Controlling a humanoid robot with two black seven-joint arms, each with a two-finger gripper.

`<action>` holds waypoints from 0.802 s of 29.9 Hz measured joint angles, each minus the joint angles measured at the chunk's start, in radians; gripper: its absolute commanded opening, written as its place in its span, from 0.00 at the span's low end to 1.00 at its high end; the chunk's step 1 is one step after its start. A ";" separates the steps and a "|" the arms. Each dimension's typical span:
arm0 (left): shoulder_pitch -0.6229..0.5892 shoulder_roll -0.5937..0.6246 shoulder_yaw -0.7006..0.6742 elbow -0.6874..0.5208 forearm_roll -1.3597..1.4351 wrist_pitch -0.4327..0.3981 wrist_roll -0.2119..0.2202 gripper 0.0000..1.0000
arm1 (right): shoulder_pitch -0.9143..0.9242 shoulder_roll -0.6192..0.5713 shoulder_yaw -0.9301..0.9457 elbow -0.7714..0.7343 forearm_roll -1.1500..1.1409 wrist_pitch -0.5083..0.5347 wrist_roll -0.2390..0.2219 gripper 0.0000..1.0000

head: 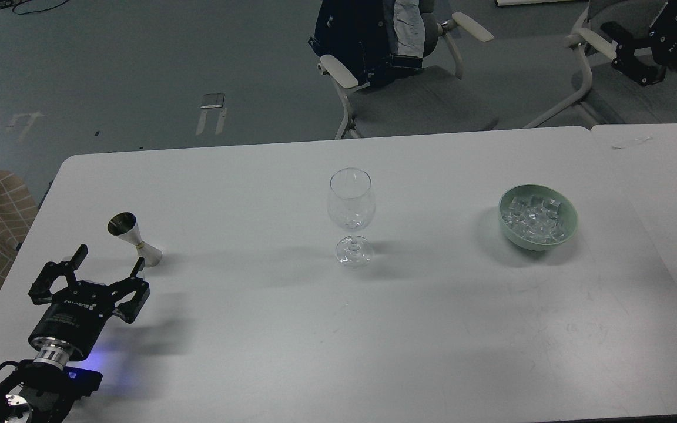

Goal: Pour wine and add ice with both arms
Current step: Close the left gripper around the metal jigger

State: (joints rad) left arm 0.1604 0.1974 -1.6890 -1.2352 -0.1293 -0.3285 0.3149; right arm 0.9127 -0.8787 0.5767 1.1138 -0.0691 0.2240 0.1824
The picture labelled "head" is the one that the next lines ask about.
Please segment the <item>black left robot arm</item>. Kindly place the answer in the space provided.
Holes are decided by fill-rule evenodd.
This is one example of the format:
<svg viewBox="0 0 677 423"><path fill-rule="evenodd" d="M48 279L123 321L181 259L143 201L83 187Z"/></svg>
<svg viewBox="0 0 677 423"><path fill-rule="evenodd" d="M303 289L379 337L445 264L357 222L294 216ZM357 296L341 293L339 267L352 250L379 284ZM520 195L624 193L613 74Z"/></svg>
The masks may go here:
<svg viewBox="0 0 677 423"><path fill-rule="evenodd" d="M131 324L150 294L139 257L128 277L112 284L78 280L89 250L69 260L47 262L28 291L35 305L48 306L28 343L30 360L0 364L0 422L62 422L73 404L99 389L102 373L73 367L89 357L110 318Z"/></svg>

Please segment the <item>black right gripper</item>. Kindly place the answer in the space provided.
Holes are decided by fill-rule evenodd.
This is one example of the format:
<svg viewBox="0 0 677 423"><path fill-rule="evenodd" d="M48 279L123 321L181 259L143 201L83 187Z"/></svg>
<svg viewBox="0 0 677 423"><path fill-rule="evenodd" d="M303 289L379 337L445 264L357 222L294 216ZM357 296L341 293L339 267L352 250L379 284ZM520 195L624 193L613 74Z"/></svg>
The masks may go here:
<svg viewBox="0 0 677 423"><path fill-rule="evenodd" d="M664 67L677 73L677 1L665 2L649 33L634 35L618 22L604 22L600 29L616 42L613 69L639 86L661 83L666 77ZM659 65L651 64L651 55L636 55L636 50L648 48Z"/></svg>

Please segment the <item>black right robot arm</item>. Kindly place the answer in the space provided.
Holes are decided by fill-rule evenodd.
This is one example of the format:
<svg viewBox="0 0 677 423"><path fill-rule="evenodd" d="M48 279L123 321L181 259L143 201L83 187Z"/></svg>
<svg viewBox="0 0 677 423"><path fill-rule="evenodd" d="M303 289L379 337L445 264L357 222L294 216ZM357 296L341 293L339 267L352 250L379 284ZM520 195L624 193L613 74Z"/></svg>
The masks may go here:
<svg viewBox="0 0 677 423"><path fill-rule="evenodd" d="M677 1L661 5L644 35L633 35L629 22L603 22L600 29L617 43L612 67L640 86L661 82L668 69L677 73Z"/></svg>

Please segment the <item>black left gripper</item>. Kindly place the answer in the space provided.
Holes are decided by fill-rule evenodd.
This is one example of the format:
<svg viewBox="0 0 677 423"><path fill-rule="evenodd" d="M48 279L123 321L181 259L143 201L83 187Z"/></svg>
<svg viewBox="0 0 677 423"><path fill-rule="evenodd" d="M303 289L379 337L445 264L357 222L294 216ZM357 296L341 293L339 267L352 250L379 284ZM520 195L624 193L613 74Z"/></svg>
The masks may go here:
<svg viewBox="0 0 677 423"><path fill-rule="evenodd" d="M145 305L150 289L139 275L145 268L145 258L137 259L129 277L105 286L78 281L75 271L88 252L87 245L81 244L69 260L47 262L32 283L28 291L32 303L51 303L28 337L28 343L35 350L59 342L68 346L70 361L83 361L89 357L110 318L132 324ZM68 287L53 294L51 287L59 277L65 277Z"/></svg>

